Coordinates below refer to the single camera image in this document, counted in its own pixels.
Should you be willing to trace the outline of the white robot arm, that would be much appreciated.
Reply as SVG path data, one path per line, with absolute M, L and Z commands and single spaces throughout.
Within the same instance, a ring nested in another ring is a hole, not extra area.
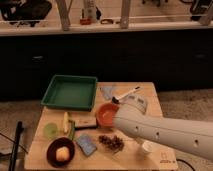
M 113 118 L 113 126 L 131 138 L 142 138 L 213 161 L 213 122 L 154 117 L 148 102 L 127 96 Z

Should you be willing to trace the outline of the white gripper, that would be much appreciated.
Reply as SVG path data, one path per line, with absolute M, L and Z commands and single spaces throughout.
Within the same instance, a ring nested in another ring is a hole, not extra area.
M 141 95 L 138 94 L 128 95 L 124 103 L 137 108 L 142 114 L 145 114 L 147 111 L 148 102 Z

